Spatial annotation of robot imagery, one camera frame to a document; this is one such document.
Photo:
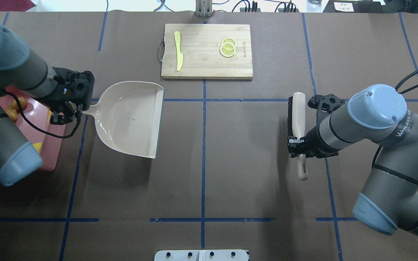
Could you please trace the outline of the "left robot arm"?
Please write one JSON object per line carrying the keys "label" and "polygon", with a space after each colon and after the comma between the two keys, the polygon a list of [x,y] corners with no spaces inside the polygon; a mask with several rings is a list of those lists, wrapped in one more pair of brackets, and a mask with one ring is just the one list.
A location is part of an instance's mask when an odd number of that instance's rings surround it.
{"label": "left robot arm", "polygon": [[[76,120],[91,105],[94,76],[49,66],[27,42],[0,23],[0,97],[11,96],[26,120],[22,103],[7,87],[14,87],[51,112],[50,123]],[[0,106],[0,185],[12,186],[42,166],[42,157]]]}

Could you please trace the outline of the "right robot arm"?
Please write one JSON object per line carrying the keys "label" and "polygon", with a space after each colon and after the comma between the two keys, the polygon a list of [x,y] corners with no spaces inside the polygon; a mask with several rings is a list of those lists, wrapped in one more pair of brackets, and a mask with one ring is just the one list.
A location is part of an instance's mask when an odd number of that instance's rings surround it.
{"label": "right robot arm", "polygon": [[402,229],[418,236],[418,114],[402,94],[374,84],[346,103],[315,95],[308,102],[296,92],[288,101],[288,151],[306,180],[306,158],[337,156],[361,140],[380,146],[353,216],[371,229],[392,235]]}

